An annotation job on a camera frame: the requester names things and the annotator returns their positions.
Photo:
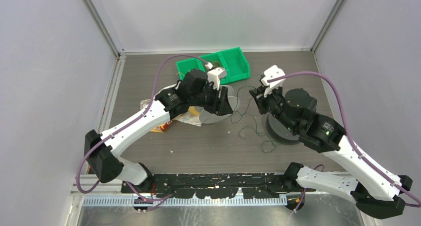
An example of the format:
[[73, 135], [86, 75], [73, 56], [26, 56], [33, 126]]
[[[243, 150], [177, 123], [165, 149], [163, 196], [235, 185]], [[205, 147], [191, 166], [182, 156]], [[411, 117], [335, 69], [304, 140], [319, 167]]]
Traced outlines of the white plastic cable spool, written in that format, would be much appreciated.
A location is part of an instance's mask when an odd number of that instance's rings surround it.
[[194, 109], [199, 112], [198, 118], [202, 124], [213, 124], [230, 117], [240, 105], [240, 100], [234, 95], [234, 88], [229, 85], [222, 85], [227, 92], [224, 96], [217, 99], [216, 105], [205, 109], [201, 106], [194, 106]]

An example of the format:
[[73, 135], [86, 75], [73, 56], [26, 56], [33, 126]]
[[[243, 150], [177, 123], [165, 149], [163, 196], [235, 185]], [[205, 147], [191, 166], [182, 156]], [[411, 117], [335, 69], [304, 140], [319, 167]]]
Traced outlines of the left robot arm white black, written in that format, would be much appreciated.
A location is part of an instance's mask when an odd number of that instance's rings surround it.
[[147, 107], [124, 122], [102, 133], [88, 132], [85, 154], [99, 182], [120, 179], [132, 183], [140, 193], [147, 193], [152, 187], [152, 179], [146, 168], [140, 163], [122, 159], [121, 154], [154, 127], [188, 112], [190, 107], [202, 109], [199, 114], [202, 124], [229, 117], [238, 99], [232, 96], [232, 87], [220, 83], [226, 75], [227, 71], [221, 67], [207, 73], [193, 69], [182, 80], [159, 91]]

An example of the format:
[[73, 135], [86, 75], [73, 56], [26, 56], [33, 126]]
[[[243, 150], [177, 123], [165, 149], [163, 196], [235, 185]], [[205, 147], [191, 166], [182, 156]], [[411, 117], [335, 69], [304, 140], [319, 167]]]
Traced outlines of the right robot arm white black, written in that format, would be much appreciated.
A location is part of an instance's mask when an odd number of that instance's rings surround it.
[[317, 113], [317, 100], [296, 88], [282, 88], [266, 94], [266, 87], [250, 90], [260, 114], [270, 114], [306, 147], [342, 166], [348, 177], [330, 175], [293, 162], [284, 173], [283, 184], [289, 191], [310, 188], [324, 191], [356, 205], [376, 219], [399, 216], [405, 208], [400, 197], [410, 190], [412, 179], [395, 175], [380, 166], [357, 145], [351, 145], [344, 128], [333, 118]]

